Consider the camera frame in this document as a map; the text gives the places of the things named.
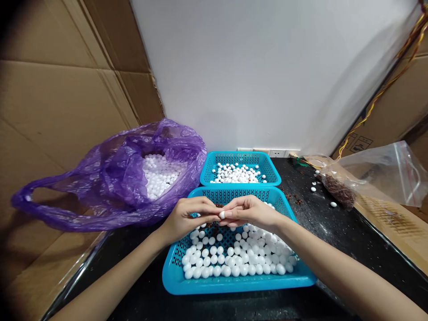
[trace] white wall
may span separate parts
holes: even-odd
[[[416,0],[132,0],[167,117],[208,150],[332,152],[384,78]]]

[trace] black countertop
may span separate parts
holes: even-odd
[[[278,186],[291,194],[291,208],[303,227],[364,264],[428,312],[428,278],[409,263],[358,211],[332,208],[333,197],[320,184],[312,193],[311,167],[272,159],[282,177]],[[45,315],[52,316],[136,248],[159,224],[111,231],[94,249]],[[137,280],[109,320],[358,320],[322,282],[308,288],[173,296],[162,284],[163,251]]]

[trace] plastic basket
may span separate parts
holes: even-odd
[[[207,196],[214,203],[225,205],[235,197],[249,194],[257,196],[264,202],[272,203],[278,212],[297,222],[284,194],[273,186],[254,186],[249,184],[203,186],[192,191],[189,197]],[[242,233],[243,230],[239,227],[235,232],[232,232],[228,227],[218,228],[217,226],[216,228],[213,226],[205,231],[208,237],[222,233],[223,240],[221,242],[216,241],[215,246],[223,246],[226,252],[229,246],[233,246],[235,234]],[[169,249],[162,271],[162,281],[165,289],[171,294],[208,294],[301,288],[314,285],[317,280],[316,276],[301,260],[297,261],[293,273],[285,273],[283,276],[278,274],[256,274],[254,276],[219,276],[186,280],[181,259],[191,245],[190,236],[187,235],[181,241],[174,243]]]
[[[217,173],[213,173],[213,169],[217,169],[217,163],[225,165],[238,163],[240,166],[245,164],[248,167],[255,169],[259,166],[260,175],[266,175],[265,180],[267,183],[261,183],[264,186],[278,186],[281,184],[281,176],[278,174],[274,164],[272,163],[268,154],[263,152],[228,152],[217,151],[210,152],[206,156],[204,168],[202,169],[200,182],[204,186],[212,186],[210,183],[217,178]]]

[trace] human hand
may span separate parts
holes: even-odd
[[[287,219],[254,195],[234,198],[222,210],[225,211],[225,219],[221,220],[220,226],[237,227],[250,223],[276,233],[281,219]]]
[[[170,245],[181,240],[190,231],[204,223],[219,222],[220,217],[218,217],[218,214],[222,211],[222,208],[216,207],[205,196],[182,198],[177,202],[171,214],[156,232],[159,238],[163,242],[166,242],[166,245]],[[192,213],[199,213],[201,216],[193,218],[190,216]]]

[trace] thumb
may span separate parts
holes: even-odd
[[[224,217],[225,218],[231,218],[234,220],[247,220],[247,221],[252,221],[253,220],[253,211],[251,209],[247,209],[247,210],[242,210],[239,208],[234,208],[232,210],[227,210],[226,212],[224,212]]]
[[[197,228],[198,226],[201,226],[202,224],[206,223],[212,223],[212,222],[219,222],[221,221],[220,217],[217,215],[211,214],[211,215],[201,215],[197,218],[193,218],[191,220],[194,228]]]

